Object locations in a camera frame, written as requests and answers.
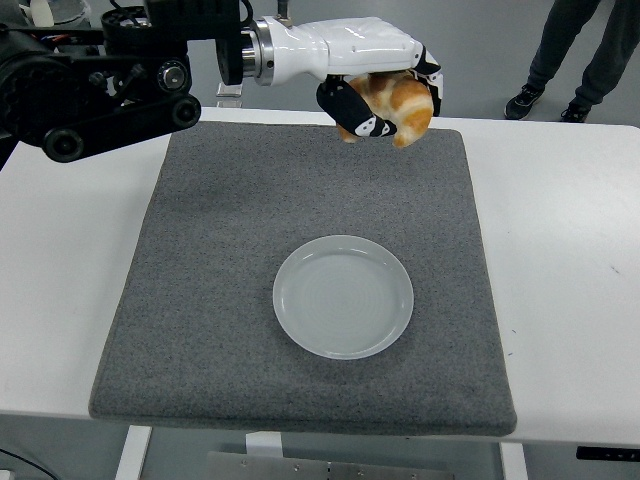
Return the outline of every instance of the black mechanical arm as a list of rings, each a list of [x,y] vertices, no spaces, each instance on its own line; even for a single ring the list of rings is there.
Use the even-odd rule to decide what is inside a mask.
[[[241,83],[243,3],[244,20],[238,0],[112,1],[102,28],[59,28],[0,0],[0,168],[18,141],[66,163],[193,126],[187,41],[215,39],[223,81]]]

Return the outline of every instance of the white plate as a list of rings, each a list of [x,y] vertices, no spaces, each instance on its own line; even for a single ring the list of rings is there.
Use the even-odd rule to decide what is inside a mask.
[[[284,331],[327,358],[374,355],[402,335],[413,310],[407,271],[388,250],[334,235],[293,252],[278,270],[273,307]]]

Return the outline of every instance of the white robotic hand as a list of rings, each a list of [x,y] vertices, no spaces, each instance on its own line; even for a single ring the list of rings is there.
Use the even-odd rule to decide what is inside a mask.
[[[282,85],[307,73],[322,82],[320,107],[356,136],[393,135],[396,127],[374,115],[345,76],[409,70],[432,95],[440,111],[443,77],[440,65],[410,35],[376,17],[349,18],[288,26],[264,17],[243,33],[244,75],[260,85]]]

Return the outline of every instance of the white table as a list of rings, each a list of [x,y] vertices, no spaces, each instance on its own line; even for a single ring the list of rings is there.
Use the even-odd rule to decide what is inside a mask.
[[[203,120],[333,123],[215,108]],[[467,149],[518,414],[506,440],[640,446],[640,130],[432,128]],[[168,140],[68,165],[21,144],[0,172],[0,413],[88,418]]]

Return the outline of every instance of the black shoe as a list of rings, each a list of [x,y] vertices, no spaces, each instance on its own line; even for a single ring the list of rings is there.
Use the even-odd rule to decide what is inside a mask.
[[[507,106],[504,107],[504,118],[507,120],[523,120],[529,115],[529,112],[544,93],[544,88],[538,90],[531,85],[526,84],[522,87],[522,91],[509,100]]]
[[[590,108],[570,103],[569,108],[560,115],[560,121],[565,123],[584,123],[587,121],[587,115],[589,115],[590,111]]]

